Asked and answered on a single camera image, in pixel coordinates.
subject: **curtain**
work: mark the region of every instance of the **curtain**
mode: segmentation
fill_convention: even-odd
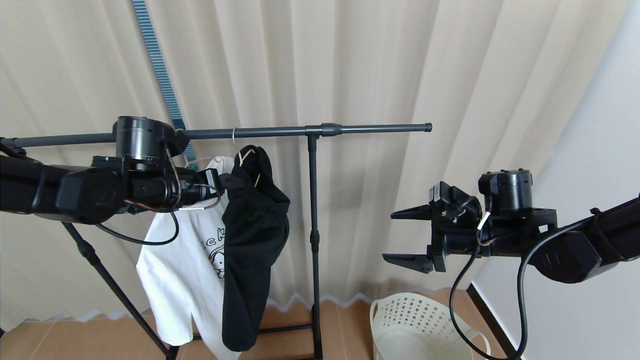
[[[430,224],[393,220],[444,180],[477,195],[487,170],[536,177],[582,97],[626,7],[612,1],[147,1],[188,129],[433,123],[432,133],[340,135],[318,141],[320,289],[450,286],[385,263],[424,253]],[[109,132],[119,115],[168,122],[128,1],[3,1],[2,136]],[[311,300],[308,158],[304,138],[236,139],[267,150],[291,198],[291,233],[272,269],[271,298]],[[233,156],[231,140],[192,142],[199,157]],[[89,165],[113,144],[28,149],[44,163]],[[106,224],[144,237],[152,214]],[[78,226],[139,309],[139,247]],[[58,313],[121,310],[59,223],[2,214],[1,326]],[[467,286],[481,262],[463,281]]]

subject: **laundry basket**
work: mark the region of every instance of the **laundry basket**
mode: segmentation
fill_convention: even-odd
[[[456,332],[449,308],[414,293],[399,293],[371,304],[371,332],[375,360],[471,360],[472,349]],[[486,353],[486,336],[456,315],[468,339],[480,335]]]

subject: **vertical pole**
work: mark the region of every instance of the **vertical pole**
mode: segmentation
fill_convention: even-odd
[[[113,291],[113,293],[118,297],[118,299],[121,301],[124,307],[126,307],[127,310],[129,310],[131,316],[133,316],[133,318],[136,319],[136,321],[138,322],[138,324],[140,324],[142,329],[147,333],[147,335],[149,335],[151,340],[154,341],[154,343],[158,346],[160,351],[163,352],[164,356],[166,356],[166,359],[175,360],[176,358],[175,356],[177,354],[177,347],[175,348],[172,347],[171,350],[167,349],[167,347],[163,344],[162,340],[158,338],[158,335],[153,331],[153,329],[151,329],[151,326],[149,326],[149,324],[142,317],[140,312],[138,312],[138,310],[133,306],[133,304],[127,297],[127,295],[119,287],[118,283],[114,280],[114,278],[112,278],[111,274],[109,274],[109,272],[104,267],[102,262],[100,262],[100,258],[98,258],[98,255],[96,255],[95,249],[91,246],[91,244],[89,244],[82,238],[78,230],[70,222],[63,222],[62,225],[68,231],[69,235],[71,235],[71,237],[76,241],[76,244],[78,246],[78,251],[80,252],[80,254],[82,254],[82,256],[84,256],[84,258],[87,261],[89,261],[89,264],[91,264],[91,266],[93,266],[93,268],[98,272],[98,274],[100,274],[100,276],[102,277],[104,282],[107,283],[111,291]]]
[[[317,194],[317,135],[307,135],[309,150],[309,184],[311,189],[311,253],[314,274],[314,305],[311,308],[314,330],[314,352],[316,359],[322,360],[322,336],[320,335],[320,275],[318,265],[318,251],[320,233],[318,232],[318,194]]]

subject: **tiled floor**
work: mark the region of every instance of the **tiled floor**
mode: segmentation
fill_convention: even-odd
[[[446,290],[428,294],[446,303]],[[464,291],[456,296],[456,312],[471,327],[485,333],[495,356],[504,357],[489,328]],[[369,305],[361,300],[344,309],[325,300],[320,307],[324,358],[327,360],[373,359]],[[152,315],[145,318],[155,328]],[[311,321],[310,312],[302,303],[295,303],[288,312],[268,307],[262,327],[297,325]],[[299,359],[312,356],[311,330],[261,334],[256,345],[240,357],[241,360]],[[131,318],[108,320],[95,318],[86,323],[58,320],[56,322],[24,323],[4,334],[0,340],[2,360],[161,360],[160,351]],[[178,360],[215,360],[202,341],[180,348]]]

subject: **clothes rack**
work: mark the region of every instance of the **clothes rack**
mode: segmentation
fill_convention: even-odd
[[[318,232],[318,214],[317,214],[317,141],[322,137],[337,136],[341,134],[357,134],[357,133],[406,133],[406,132],[430,132],[431,124],[401,124],[401,125],[358,125],[358,126],[342,126],[340,124],[321,124],[312,126],[290,126],[290,127],[253,127],[253,128],[236,128],[234,129],[207,129],[207,130],[186,130],[184,133],[190,140],[205,139],[223,139],[223,138],[262,138],[262,137],[278,137],[278,136],[306,136],[307,149],[309,153],[309,185],[311,197],[311,233],[309,240],[311,242],[312,266],[313,266],[313,285],[314,285],[314,303],[311,307],[312,321],[308,324],[275,327],[270,329],[261,329],[261,334],[282,331],[297,331],[301,329],[312,329],[314,337],[314,356],[309,359],[322,360],[322,336],[320,333],[320,280],[319,280],[319,244],[320,234]],[[80,134],[80,135],[59,135],[59,136],[40,136],[33,138],[7,138],[2,142],[10,147],[39,147],[53,145],[72,145],[83,143],[113,143],[115,137],[111,133],[98,134]],[[100,262],[100,258],[95,253],[95,249],[85,241],[73,224],[63,222],[63,226],[74,239],[77,244],[78,251],[89,264],[100,274],[104,282],[109,286],[111,291],[118,297],[125,308],[130,312],[131,316],[138,322],[140,327],[149,335],[149,338],[156,344],[160,351],[164,354],[166,360],[176,360],[179,346],[167,347],[160,337],[151,329],[144,317],[134,307],[127,295],[119,287],[111,274]],[[194,336],[193,340],[201,340],[200,336]]]

